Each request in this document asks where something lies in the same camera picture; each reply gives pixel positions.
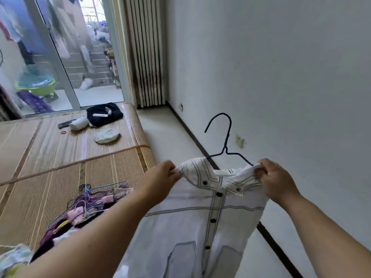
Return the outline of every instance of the mattress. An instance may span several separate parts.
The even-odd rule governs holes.
[[[118,106],[121,120],[79,133],[66,128],[61,134],[65,129],[57,124],[85,111],[0,123],[0,254],[19,243],[37,248],[48,225],[78,195],[79,185],[127,181],[135,187],[155,165],[135,109]],[[121,138],[96,144],[95,133],[108,127],[117,128]]]

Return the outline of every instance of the person's right arm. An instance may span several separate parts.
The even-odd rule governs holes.
[[[319,278],[371,277],[371,252],[298,191],[290,174],[269,159],[255,175],[268,197],[292,219]]]

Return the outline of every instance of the collar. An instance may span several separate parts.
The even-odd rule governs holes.
[[[214,170],[207,158],[194,158],[182,163],[173,172],[182,173],[192,185],[219,192],[225,190],[243,196],[248,189],[261,185],[254,175],[254,170],[261,168],[261,164],[247,165],[245,168]]]

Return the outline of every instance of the round white object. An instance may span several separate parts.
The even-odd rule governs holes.
[[[89,125],[89,120],[86,117],[80,117],[77,120],[73,121],[68,126],[71,130],[80,131],[83,128],[86,128]]]
[[[96,134],[94,141],[96,143],[102,144],[102,143],[109,143],[117,139],[117,137],[120,135],[119,131],[116,129],[107,129],[104,131],[100,131]]]

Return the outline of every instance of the wall socket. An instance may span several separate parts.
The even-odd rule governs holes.
[[[239,148],[244,147],[245,140],[240,137],[239,135],[236,135],[236,144],[238,145]]]

